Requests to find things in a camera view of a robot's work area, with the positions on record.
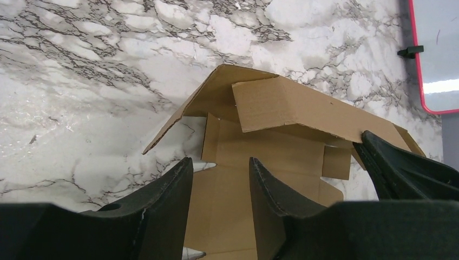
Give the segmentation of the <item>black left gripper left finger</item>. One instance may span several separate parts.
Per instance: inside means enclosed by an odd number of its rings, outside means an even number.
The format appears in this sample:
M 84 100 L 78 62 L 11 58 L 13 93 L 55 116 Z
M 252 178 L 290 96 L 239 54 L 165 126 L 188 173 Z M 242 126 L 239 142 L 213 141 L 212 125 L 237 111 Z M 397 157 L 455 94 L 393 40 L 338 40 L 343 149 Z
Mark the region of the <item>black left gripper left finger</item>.
M 181 259 L 192 184 L 186 157 L 97 211 L 3 203 L 1 259 Z

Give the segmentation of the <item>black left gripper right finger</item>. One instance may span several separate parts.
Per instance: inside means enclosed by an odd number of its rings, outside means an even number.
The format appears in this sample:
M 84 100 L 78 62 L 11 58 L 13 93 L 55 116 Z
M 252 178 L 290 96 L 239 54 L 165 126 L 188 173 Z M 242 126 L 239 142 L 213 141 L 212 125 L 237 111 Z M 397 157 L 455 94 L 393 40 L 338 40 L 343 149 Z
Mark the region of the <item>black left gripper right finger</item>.
M 260 259 L 458 259 L 458 203 L 304 197 L 249 159 Z

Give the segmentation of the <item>brown cardboard box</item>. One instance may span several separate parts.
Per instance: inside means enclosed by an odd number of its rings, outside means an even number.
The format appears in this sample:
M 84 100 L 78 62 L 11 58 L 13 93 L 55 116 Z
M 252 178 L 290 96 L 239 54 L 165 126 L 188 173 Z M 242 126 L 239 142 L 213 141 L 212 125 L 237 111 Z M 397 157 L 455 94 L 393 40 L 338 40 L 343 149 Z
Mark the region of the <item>brown cardboard box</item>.
M 347 180 L 353 147 L 365 130 L 422 155 L 408 131 L 283 76 L 222 64 L 147 146 L 184 116 L 206 118 L 201 158 L 215 166 L 194 174 L 184 245 L 206 259 L 270 259 L 285 236 L 254 226 L 249 159 L 324 206 L 343 193 L 324 178 Z

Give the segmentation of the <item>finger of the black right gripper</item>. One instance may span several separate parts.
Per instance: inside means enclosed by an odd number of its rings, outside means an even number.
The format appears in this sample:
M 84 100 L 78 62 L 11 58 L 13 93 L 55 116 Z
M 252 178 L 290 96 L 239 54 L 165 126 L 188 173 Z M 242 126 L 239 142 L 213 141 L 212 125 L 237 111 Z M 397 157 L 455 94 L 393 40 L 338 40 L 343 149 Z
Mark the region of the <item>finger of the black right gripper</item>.
M 458 171 L 398 148 L 371 131 L 353 143 L 380 200 L 458 201 Z

